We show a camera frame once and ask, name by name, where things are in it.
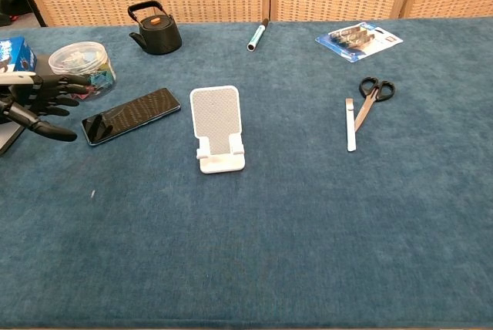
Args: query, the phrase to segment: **black scissors handle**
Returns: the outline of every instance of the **black scissors handle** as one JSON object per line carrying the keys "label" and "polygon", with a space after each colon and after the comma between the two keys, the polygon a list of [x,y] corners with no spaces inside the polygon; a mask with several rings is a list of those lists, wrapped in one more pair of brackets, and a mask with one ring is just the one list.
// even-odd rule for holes
{"label": "black scissors handle", "polygon": [[381,81],[374,77],[367,77],[360,83],[360,93],[363,97],[370,95],[375,89],[377,89],[377,95],[375,101],[389,100],[395,94],[395,86],[392,82]]}

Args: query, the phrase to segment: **teapot handle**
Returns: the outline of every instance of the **teapot handle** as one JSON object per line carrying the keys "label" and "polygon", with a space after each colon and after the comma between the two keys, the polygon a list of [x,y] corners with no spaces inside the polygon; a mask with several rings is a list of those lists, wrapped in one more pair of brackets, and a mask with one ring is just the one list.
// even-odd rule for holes
{"label": "teapot handle", "polygon": [[136,15],[133,12],[136,12],[137,10],[142,10],[143,8],[158,8],[159,10],[164,12],[164,15],[168,16],[168,14],[166,14],[166,12],[164,11],[163,6],[159,2],[151,0],[151,1],[140,2],[139,4],[129,6],[128,12],[130,18],[132,18],[133,20],[139,23]]}

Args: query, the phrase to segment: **teapot lid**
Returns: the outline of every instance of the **teapot lid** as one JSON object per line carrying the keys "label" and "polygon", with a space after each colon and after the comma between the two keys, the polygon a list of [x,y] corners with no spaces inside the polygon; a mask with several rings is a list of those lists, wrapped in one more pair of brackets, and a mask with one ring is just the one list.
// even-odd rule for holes
{"label": "teapot lid", "polygon": [[172,22],[168,15],[153,15],[143,19],[140,24],[144,29],[157,30],[168,27]]}

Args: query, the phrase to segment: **clear plastic container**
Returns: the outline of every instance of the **clear plastic container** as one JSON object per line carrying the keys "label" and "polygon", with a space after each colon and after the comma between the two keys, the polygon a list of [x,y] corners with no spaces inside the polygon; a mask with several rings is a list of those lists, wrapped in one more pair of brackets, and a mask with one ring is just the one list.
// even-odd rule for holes
{"label": "clear plastic container", "polygon": [[110,91],[116,83],[105,47],[97,42],[77,42],[56,50],[49,57],[49,66],[55,74],[90,75],[89,94],[74,95],[87,99]]}

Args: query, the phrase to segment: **scissors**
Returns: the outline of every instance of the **scissors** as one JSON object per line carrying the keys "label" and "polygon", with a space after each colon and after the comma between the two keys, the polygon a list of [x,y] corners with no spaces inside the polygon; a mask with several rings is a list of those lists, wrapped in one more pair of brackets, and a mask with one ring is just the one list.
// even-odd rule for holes
{"label": "scissors", "polygon": [[373,77],[367,77],[360,83],[360,93],[363,97],[366,97],[360,112],[357,114],[354,121],[354,132],[360,128],[370,111],[373,103],[389,100],[395,94],[395,86],[392,82],[381,81]]}

